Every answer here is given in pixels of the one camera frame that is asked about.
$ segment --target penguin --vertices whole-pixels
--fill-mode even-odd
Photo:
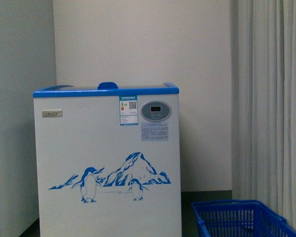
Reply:
[[[81,180],[71,187],[71,189],[73,189],[76,186],[80,186],[80,192],[82,196],[81,201],[83,203],[96,202],[95,194],[97,185],[99,185],[100,187],[102,186],[101,183],[98,181],[98,174],[101,173],[103,169],[104,167],[100,170],[96,170],[93,167],[87,168],[84,171]]]
[[[131,181],[129,181],[128,185],[131,185],[131,187],[129,188],[128,191],[132,190],[132,194],[134,197],[134,201],[137,200],[143,200],[143,189],[147,189],[145,188],[138,179],[132,179]]]

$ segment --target blue lid handle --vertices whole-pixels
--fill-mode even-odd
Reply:
[[[102,82],[98,86],[98,90],[118,89],[118,86],[111,81]]]

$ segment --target instruction label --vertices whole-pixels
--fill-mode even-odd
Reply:
[[[142,141],[168,141],[168,122],[143,122]]]
[[[138,125],[137,95],[119,97],[120,125]]]

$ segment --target brand nameplate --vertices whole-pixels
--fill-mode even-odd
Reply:
[[[54,118],[54,117],[62,117],[62,110],[42,110],[41,115],[43,118]]]

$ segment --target iceberg illustration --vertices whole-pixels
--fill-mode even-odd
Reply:
[[[119,169],[101,178],[100,182],[103,187],[125,186],[133,179],[137,179],[143,185],[171,184],[167,174],[158,174],[141,152],[130,154]]]
[[[51,187],[49,190],[52,190],[52,189],[62,189],[63,187],[65,186],[68,186],[68,185],[71,185],[73,183],[73,180],[78,177],[79,175],[73,175],[69,178],[69,180],[67,182],[65,182],[64,184],[61,184],[61,185],[58,185],[58,186],[53,186]]]

